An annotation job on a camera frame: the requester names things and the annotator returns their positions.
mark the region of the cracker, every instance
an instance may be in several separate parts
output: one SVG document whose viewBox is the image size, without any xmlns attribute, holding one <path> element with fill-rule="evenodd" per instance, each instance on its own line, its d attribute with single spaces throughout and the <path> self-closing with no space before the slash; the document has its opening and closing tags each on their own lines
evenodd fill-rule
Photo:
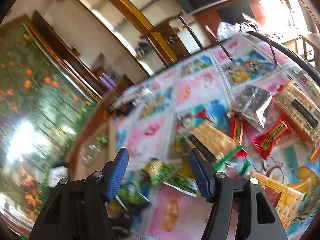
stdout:
<svg viewBox="0 0 320 240">
<path fill-rule="evenodd" d="M 252 172 L 250 177 L 257 178 L 262 186 L 271 187 L 276 192 L 281 193 L 276 211 L 284 229 L 287 229 L 303 201 L 304 194 L 257 172 Z"/>
<path fill-rule="evenodd" d="M 223 153 L 228 155 L 236 148 L 236 143 L 223 132 L 212 127 L 207 122 L 203 122 L 191 130 L 194 135 L 214 156 Z"/>
</svg>

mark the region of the red snack wrapper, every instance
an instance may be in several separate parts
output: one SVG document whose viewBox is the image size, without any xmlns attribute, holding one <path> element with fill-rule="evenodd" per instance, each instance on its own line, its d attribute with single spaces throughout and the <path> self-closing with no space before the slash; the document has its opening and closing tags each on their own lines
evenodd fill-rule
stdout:
<svg viewBox="0 0 320 240">
<path fill-rule="evenodd" d="M 285 123 L 284 118 L 280 117 L 278 122 L 269 132 L 252 139 L 253 145 L 264 160 L 270 155 L 276 140 L 278 140 L 287 131 L 291 133 L 291 130 Z"/>
<path fill-rule="evenodd" d="M 242 145 L 244 143 L 244 121 L 237 118 L 230 118 L 230 137 L 237 144 Z M 242 148 L 235 157 L 246 157 L 247 152 Z"/>
</svg>

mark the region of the purple object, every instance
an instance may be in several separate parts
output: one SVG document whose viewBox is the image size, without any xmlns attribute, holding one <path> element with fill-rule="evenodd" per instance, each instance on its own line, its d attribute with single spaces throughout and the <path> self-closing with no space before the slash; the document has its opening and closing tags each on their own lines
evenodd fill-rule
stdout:
<svg viewBox="0 0 320 240">
<path fill-rule="evenodd" d="M 103 74 L 103 78 L 113 87 L 116 87 L 117 84 L 107 75 Z"/>
<path fill-rule="evenodd" d="M 100 78 L 101 83 L 104 84 L 106 88 L 108 88 L 109 90 L 113 89 L 113 87 L 104 78 L 102 78 L 102 77 L 99 77 L 99 78 Z"/>
</svg>

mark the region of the tablecloth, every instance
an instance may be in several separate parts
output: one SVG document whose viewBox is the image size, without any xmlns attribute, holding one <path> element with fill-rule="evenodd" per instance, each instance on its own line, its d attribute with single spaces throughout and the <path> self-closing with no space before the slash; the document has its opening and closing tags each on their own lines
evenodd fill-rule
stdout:
<svg viewBox="0 0 320 240">
<path fill-rule="evenodd" d="M 227 40 L 224 46 L 240 63 L 273 62 L 269 45 L 248 33 L 237 34 Z M 259 72 L 253 68 L 241 67 L 235 71 L 230 69 L 231 61 L 223 50 L 215 46 L 127 89 L 124 96 L 141 87 L 150 87 L 153 95 L 128 117 L 115 120 L 117 149 L 126 147 L 129 151 L 125 181 L 135 180 L 138 176 L 137 169 L 151 157 L 171 163 L 178 162 L 181 152 L 175 147 L 176 134 L 183 133 L 203 120 L 229 135 L 230 125 L 226 112 L 248 84 L 262 87 L 276 95 L 280 85 L 291 81 L 320 106 L 320 89 L 312 78 L 278 50 L 276 58 L 276 69 L 266 64 Z M 279 114 L 274 112 L 268 119 L 266 129 L 271 128 L 278 117 Z M 295 133 L 284 135 L 267 159 L 267 164 L 262 165 L 262 159 L 251 143 L 251 139 L 260 133 L 250 125 L 244 132 L 248 159 L 258 172 L 265 175 L 272 170 L 273 179 L 284 184 L 300 181 L 297 178 L 300 167 L 320 175 L 320 159 L 315 163 L 308 160 L 306 148 Z M 244 161 L 243 158 L 238 158 L 238 167 Z M 132 239 L 201 239 L 212 204 L 201 196 L 194 198 L 167 185 L 161 185 L 155 190 L 142 187 L 141 190 L 152 206 L 134 222 Z M 320 205 L 319 192 L 320 186 L 312 188 L 304 207 L 287 229 L 290 240 L 299 239 L 311 223 Z M 166 231 L 163 228 L 166 208 L 172 203 L 178 206 L 178 217 L 173 229 Z M 237 212 L 233 210 L 228 240 L 234 239 L 236 223 Z"/>
</svg>

